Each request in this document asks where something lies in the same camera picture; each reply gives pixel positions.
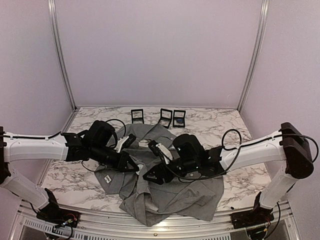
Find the grey button shirt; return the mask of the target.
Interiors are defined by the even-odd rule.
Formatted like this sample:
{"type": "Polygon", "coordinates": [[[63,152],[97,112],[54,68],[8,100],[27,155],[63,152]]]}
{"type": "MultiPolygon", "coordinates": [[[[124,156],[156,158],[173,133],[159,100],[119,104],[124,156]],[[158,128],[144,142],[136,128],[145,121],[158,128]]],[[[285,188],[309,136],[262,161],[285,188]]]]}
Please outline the grey button shirt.
{"type": "Polygon", "coordinates": [[[171,148],[176,136],[160,124],[128,124],[117,133],[122,135],[123,131],[136,136],[126,151],[143,168],[139,172],[119,172],[99,166],[95,173],[106,194],[119,195],[122,199],[119,208],[148,227],[172,214],[211,221],[224,193],[223,178],[191,183],[182,183],[174,178],[162,185],[146,181],[143,174],[160,163],[160,159],[148,147],[140,146],[139,142],[155,140],[171,148]]]}

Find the pink round brooch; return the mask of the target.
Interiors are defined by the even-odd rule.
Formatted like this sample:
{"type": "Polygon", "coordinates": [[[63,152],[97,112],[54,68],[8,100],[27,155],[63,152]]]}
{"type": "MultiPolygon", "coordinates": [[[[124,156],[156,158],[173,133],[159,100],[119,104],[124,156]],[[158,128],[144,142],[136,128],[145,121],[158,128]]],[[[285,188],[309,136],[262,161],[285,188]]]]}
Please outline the pink round brooch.
{"type": "Polygon", "coordinates": [[[144,167],[143,164],[138,164],[137,166],[138,166],[138,171],[137,172],[139,172],[144,167]]]}

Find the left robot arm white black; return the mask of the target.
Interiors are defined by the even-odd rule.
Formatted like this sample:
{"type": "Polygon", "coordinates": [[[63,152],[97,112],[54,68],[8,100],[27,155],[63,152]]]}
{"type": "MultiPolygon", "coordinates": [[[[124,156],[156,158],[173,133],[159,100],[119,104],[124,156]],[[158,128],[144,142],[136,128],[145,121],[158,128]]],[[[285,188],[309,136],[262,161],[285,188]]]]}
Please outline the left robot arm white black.
{"type": "Polygon", "coordinates": [[[54,194],[20,174],[10,163],[20,160],[58,160],[66,162],[89,159],[126,173],[139,167],[124,150],[136,137],[133,134],[118,138],[115,128],[106,121],[96,120],[80,133],[61,132],[53,136],[14,135],[0,132],[0,186],[30,202],[50,219],[63,219],[54,194]]]}

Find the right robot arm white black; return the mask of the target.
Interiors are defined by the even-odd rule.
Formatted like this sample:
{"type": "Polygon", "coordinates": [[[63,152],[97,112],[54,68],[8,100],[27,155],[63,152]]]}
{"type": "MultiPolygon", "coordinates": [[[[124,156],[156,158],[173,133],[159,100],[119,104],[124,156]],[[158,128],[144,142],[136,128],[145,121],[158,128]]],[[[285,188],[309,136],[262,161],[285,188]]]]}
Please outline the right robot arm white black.
{"type": "Polygon", "coordinates": [[[149,148],[160,157],[160,163],[143,175],[143,179],[159,185],[169,183],[177,177],[186,180],[186,175],[200,173],[199,180],[217,178],[230,171],[251,165],[283,161],[271,183],[255,198],[253,209],[247,219],[252,224],[263,220],[298,180],[306,179],[314,172],[314,163],[320,153],[315,145],[315,156],[311,153],[310,142],[316,141],[301,134],[291,123],[284,122],[280,129],[238,146],[221,144],[206,150],[193,134],[181,134],[172,144],[178,158],[173,158],[163,145],[151,141],[149,148]]]}

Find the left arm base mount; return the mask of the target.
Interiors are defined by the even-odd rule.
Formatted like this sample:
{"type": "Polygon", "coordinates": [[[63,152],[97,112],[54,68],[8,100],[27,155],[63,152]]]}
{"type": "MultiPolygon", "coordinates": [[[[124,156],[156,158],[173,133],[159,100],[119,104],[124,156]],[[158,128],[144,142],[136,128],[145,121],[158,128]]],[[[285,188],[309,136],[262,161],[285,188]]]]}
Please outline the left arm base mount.
{"type": "Polygon", "coordinates": [[[80,218],[80,213],[78,211],[60,208],[53,192],[47,188],[44,190],[48,195],[48,204],[38,210],[36,217],[38,219],[57,224],[72,220],[70,224],[73,228],[76,228],[80,218]]]}

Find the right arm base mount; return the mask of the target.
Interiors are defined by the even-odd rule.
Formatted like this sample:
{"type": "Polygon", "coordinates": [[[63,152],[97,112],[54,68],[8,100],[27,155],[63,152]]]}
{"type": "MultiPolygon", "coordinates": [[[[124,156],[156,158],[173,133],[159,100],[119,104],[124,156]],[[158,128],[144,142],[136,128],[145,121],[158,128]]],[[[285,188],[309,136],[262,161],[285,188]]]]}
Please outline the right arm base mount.
{"type": "Polygon", "coordinates": [[[230,215],[231,223],[234,229],[252,227],[259,224],[265,224],[273,221],[274,215],[272,209],[261,207],[261,192],[255,197],[254,205],[251,210],[235,212],[230,215]]]}

